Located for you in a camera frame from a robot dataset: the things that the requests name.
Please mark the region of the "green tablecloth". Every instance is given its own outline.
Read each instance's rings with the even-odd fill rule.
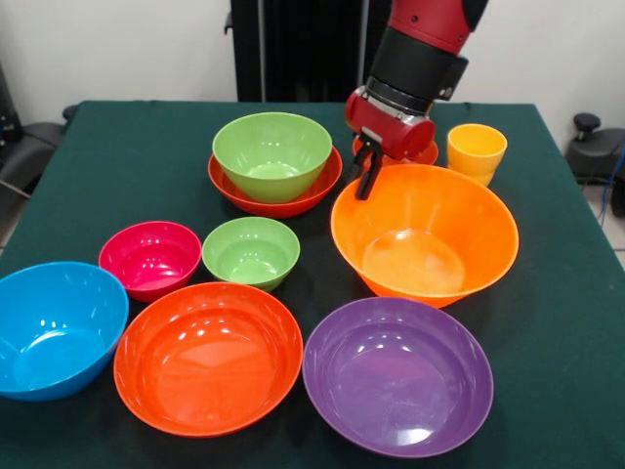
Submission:
[[[173,220],[204,237],[242,216],[207,178],[211,141],[228,121],[268,109],[316,119],[351,160],[343,105],[82,105],[0,259],[0,275],[52,260],[96,263],[109,236],[144,220]],[[0,467],[624,467],[625,276],[536,108],[447,105],[433,119],[442,149],[447,130],[462,122],[507,135],[510,147],[491,187],[521,231],[508,275],[446,308],[476,335],[495,377],[492,411],[472,440],[422,461],[369,453],[321,420],[301,380],[247,430],[181,439],[135,418],[117,397],[109,367],[68,400],[0,400]],[[302,241],[302,257],[274,294],[305,337],[335,308],[370,296],[332,243],[336,194],[286,222]],[[204,280],[210,277],[200,268],[193,281]],[[133,304],[132,317],[141,308]]]

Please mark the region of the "floor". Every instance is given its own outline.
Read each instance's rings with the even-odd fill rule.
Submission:
[[[584,190],[584,196],[588,200],[593,213],[596,217],[602,211],[602,195],[604,188],[601,186],[591,186]],[[623,269],[625,269],[625,218],[616,218],[612,215],[612,210],[607,205],[605,210],[605,217],[603,219],[603,229],[605,237],[609,241],[612,249],[618,260],[621,261]]]
[[[602,209],[603,191],[604,188],[599,186],[591,186],[584,190],[584,196],[588,200],[588,204],[595,216],[599,216]],[[21,214],[26,205],[27,202],[25,200],[16,203],[10,213],[4,219],[0,219],[0,256],[4,251],[4,246],[7,245],[9,238],[20,222]],[[625,218],[619,219],[614,217],[608,205],[603,223],[605,237],[607,237],[616,257],[618,257],[623,269],[625,269]]]

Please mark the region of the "purple bowl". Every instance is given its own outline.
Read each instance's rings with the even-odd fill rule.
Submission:
[[[323,320],[304,352],[317,411],[348,440],[395,457],[457,448],[492,404],[488,359],[471,333],[431,306],[368,298]]]

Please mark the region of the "yellow cup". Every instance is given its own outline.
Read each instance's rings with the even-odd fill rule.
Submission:
[[[463,124],[447,134],[447,166],[488,186],[508,148],[504,134],[481,124]]]

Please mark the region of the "orange bowl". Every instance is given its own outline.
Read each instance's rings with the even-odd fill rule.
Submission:
[[[354,138],[352,142],[352,152],[354,156],[358,153],[358,150],[362,148],[362,142],[358,139],[358,137]],[[434,164],[438,159],[438,145],[435,141],[431,141],[426,149],[424,149],[414,161],[411,160],[402,160],[397,161],[396,159],[391,158],[390,156],[384,155],[382,158],[382,166],[391,166],[393,164],[402,164],[402,163],[419,163],[419,164]]]
[[[240,191],[222,170],[217,159],[211,155],[208,160],[208,177],[222,195],[241,210],[269,218],[291,218],[301,215],[317,204],[334,188],[343,172],[343,160],[337,149],[333,148],[319,177],[312,186],[297,197],[286,203],[263,203],[252,200]]]
[[[200,283],[145,308],[121,338],[117,392],[143,422],[185,437],[240,430],[274,409],[302,364],[289,311],[247,285]]]
[[[338,196],[331,230],[341,255],[380,296],[437,308],[492,285],[517,258],[519,231],[488,188],[449,169],[383,167],[367,200]]]

